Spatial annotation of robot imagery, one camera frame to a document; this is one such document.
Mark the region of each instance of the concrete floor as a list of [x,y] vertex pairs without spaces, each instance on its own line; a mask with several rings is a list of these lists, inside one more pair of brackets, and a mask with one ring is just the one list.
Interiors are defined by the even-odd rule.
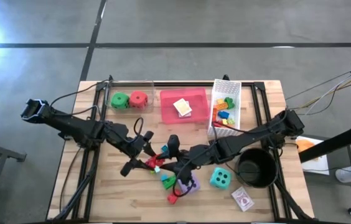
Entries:
[[[89,43],[101,0],[0,0],[0,43]],[[351,42],[351,0],[109,0],[97,42]],[[0,179],[0,222],[44,220],[63,141],[21,121],[29,98],[75,91],[87,49],[0,49],[0,146],[26,152]],[[87,80],[231,79],[282,81],[285,96],[351,70],[351,48],[95,49]],[[288,101],[292,107],[338,81]],[[317,105],[317,110],[326,101]],[[74,97],[56,107],[70,111]],[[302,117],[305,132],[331,137],[351,128],[351,93]],[[351,223],[348,187],[307,183],[316,217]]]

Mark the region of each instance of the white basket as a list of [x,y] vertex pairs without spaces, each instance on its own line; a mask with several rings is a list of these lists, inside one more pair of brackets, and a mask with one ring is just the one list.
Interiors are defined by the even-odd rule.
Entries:
[[[210,119],[208,121],[208,130],[207,134],[210,137],[214,137],[214,131],[212,128],[212,119],[213,119],[213,107],[217,104],[218,99],[225,99],[230,97],[233,99],[235,107],[230,110],[224,110],[230,114],[230,117],[235,121],[235,128],[240,128],[240,101],[241,101],[241,83],[226,81],[226,80],[214,80],[214,85],[212,89],[212,103],[210,105]],[[217,137],[231,136],[240,134],[238,131],[234,131],[229,128],[215,128]]]

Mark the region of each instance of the pink plastic bin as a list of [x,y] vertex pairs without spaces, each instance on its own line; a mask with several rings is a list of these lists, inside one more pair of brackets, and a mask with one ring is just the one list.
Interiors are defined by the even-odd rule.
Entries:
[[[192,108],[191,116],[180,118],[173,103],[183,98]],[[204,88],[185,88],[161,91],[162,120],[166,124],[188,123],[208,120],[208,105]]]

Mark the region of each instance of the black bucket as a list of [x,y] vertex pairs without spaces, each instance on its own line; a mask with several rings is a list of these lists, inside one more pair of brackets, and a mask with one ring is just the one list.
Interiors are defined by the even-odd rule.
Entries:
[[272,155],[262,149],[247,149],[235,164],[236,178],[242,184],[256,188],[271,185],[278,176],[278,169]]

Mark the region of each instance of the wooden tabletop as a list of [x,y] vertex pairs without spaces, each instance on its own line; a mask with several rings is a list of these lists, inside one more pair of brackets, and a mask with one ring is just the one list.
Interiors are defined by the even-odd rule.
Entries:
[[[284,110],[286,106],[281,82],[278,80],[261,82],[265,82],[271,115],[274,116]],[[80,82],[79,90],[86,89],[94,83],[96,82]],[[111,89],[111,91],[128,92],[135,89],[116,87]],[[208,121],[170,125],[162,122],[159,93],[163,89],[170,88],[156,88],[151,110],[147,110],[143,114],[134,112],[118,113],[108,110],[106,118],[115,123],[126,124],[130,130],[129,136],[132,136],[133,124],[138,117],[142,116],[144,118],[143,133],[146,131],[154,133],[151,142],[153,149],[157,153],[160,153],[161,147],[166,144],[171,134],[178,135],[181,142],[180,149],[189,149],[190,146],[196,144],[208,144]],[[211,89],[211,87],[206,88],[209,105]],[[89,108],[93,102],[94,93],[94,88],[79,93],[76,97],[73,112]],[[241,129],[249,130],[256,126],[255,109],[250,88],[242,87],[241,99]],[[261,113],[263,121],[265,121],[263,108],[261,108]],[[77,116],[86,119],[89,115],[90,112],[86,112]],[[66,142],[47,218],[53,218],[59,213],[59,198],[63,182],[77,151],[78,147],[73,141]],[[79,152],[70,171],[62,199],[62,207],[69,201],[76,189],[82,154],[82,152]],[[143,153],[139,156],[143,161],[148,159],[148,157]],[[270,222],[274,220],[268,189],[245,187],[255,205],[246,212],[242,212],[231,196],[231,193],[241,186],[235,175],[232,177],[228,190],[219,190],[209,184],[208,180],[214,168],[220,166],[228,169],[225,165],[203,166],[200,170],[195,170],[194,173],[201,184],[200,190],[178,199],[175,205],[171,205],[166,199],[171,189],[165,190],[163,188],[160,175],[150,174],[146,170],[135,169],[127,177],[121,176],[120,170],[127,161],[129,161],[128,157],[113,146],[110,146],[108,143],[101,145],[90,222]],[[235,161],[236,159],[229,162],[229,164],[233,167]],[[297,204],[308,215],[313,217],[314,213],[306,181],[295,146],[292,144],[285,145],[281,163],[287,190]],[[161,173],[171,175],[170,172],[165,170],[162,170]],[[277,189],[276,193],[281,217],[284,217],[282,200]],[[84,213],[86,194],[87,190],[82,196],[80,215]]]

